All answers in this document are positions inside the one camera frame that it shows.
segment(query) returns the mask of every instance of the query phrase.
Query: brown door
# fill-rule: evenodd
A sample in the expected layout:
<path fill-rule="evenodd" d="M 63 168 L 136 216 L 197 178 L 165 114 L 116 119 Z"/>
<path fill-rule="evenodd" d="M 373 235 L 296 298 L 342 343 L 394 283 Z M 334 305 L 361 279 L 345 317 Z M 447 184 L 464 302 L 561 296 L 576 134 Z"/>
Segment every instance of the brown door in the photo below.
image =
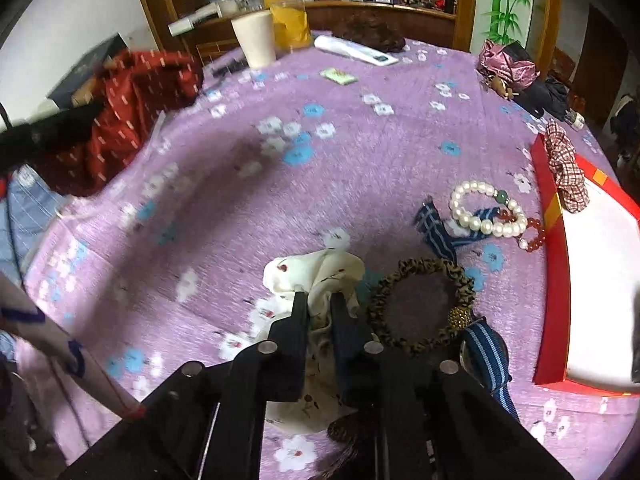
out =
<path fill-rule="evenodd" d="M 590 6 L 587 33 L 572 90 L 584 98 L 584 116 L 599 127 L 607 122 L 615 104 L 627 56 L 622 34 L 604 14 Z"/>

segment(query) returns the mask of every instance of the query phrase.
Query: red and white box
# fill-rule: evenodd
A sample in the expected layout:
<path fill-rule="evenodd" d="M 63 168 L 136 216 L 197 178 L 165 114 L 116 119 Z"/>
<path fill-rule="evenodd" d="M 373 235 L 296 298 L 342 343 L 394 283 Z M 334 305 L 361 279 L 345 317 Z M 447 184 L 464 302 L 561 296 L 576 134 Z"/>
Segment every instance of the red and white box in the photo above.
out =
<path fill-rule="evenodd" d="M 563 209 L 544 142 L 541 134 L 531 149 L 546 231 L 545 322 L 533 382 L 576 394 L 640 395 L 631 380 L 640 207 L 576 155 L 590 204 L 574 214 Z"/>

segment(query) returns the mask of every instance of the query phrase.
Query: yellow package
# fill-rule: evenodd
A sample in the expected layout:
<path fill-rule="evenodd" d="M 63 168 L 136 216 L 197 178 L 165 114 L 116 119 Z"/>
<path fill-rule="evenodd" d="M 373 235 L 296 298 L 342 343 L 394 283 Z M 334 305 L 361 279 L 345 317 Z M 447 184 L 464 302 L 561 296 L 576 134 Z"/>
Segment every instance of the yellow package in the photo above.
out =
<path fill-rule="evenodd" d="M 313 38 L 304 4 L 298 0 L 284 0 L 271 4 L 273 34 L 276 46 L 283 50 L 305 48 Z"/>

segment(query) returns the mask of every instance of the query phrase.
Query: black box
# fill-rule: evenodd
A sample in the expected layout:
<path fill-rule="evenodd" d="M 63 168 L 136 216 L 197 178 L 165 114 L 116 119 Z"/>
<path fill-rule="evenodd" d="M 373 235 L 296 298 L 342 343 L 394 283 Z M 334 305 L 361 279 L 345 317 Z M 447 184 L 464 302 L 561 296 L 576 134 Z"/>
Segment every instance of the black box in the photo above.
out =
<path fill-rule="evenodd" d="M 60 109 L 73 108 L 71 97 L 108 57 L 115 57 L 127 45 L 119 34 L 93 47 L 67 72 L 57 86 L 47 95 Z"/>

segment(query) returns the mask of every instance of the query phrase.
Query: floral tablecloth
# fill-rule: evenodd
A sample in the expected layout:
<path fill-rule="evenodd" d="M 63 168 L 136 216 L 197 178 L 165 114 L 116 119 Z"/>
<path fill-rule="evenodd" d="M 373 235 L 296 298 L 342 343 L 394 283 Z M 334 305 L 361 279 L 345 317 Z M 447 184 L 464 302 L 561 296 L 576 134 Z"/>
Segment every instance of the floral tablecloth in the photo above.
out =
<path fill-rule="evenodd" d="M 412 227 L 427 194 L 444 214 L 456 184 L 484 180 L 539 217 L 528 149 L 546 120 L 485 92 L 470 54 L 408 41 L 400 57 L 378 68 L 309 49 L 221 86 L 206 70 L 193 107 L 169 117 L 100 195 L 64 210 L 31 267 L 31 295 L 142 399 L 183 362 L 217 364 L 250 344 L 278 309 L 262 286 L 262 270 L 277 256 L 347 249 L 366 264 L 366 296 L 398 260 L 431 255 Z M 321 78 L 330 67 L 358 81 L 342 87 Z M 588 131 L 568 133 L 580 154 L 612 175 Z M 510 350 L 522 424 L 577 480 L 598 478 L 628 435 L 638 400 L 531 383 L 544 249 L 527 254 L 514 240 L 493 239 L 460 249 L 459 260 L 476 280 L 476 312 Z M 395 303 L 399 332 L 421 330 L 434 305 L 446 302 L 437 287 L 407 283 Z M 24 343 L 17 353 L 74 460 L 84 445 L 43 356 Z M 115 417 L 67 386 L 97 440 Z M 309 478 L 337 449 L 322 433 L 290 437 L 267 425 L 261 478 Z"/>

